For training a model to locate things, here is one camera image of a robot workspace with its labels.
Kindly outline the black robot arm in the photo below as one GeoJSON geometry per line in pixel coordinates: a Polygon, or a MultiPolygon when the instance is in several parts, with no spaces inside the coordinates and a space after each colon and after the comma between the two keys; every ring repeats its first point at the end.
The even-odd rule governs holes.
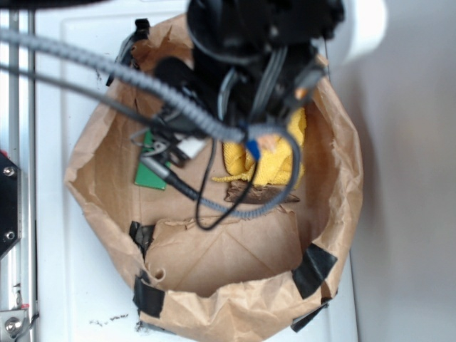
{"type": "Polygon", "coordinates": [[[284,125],[324,76],[315,40],[332,38],[344,18],[341,1],[191,1],[191,62],[153,55],[145,19],[137,21],[131,53],[137,68],[225,125],[284,125]]]}

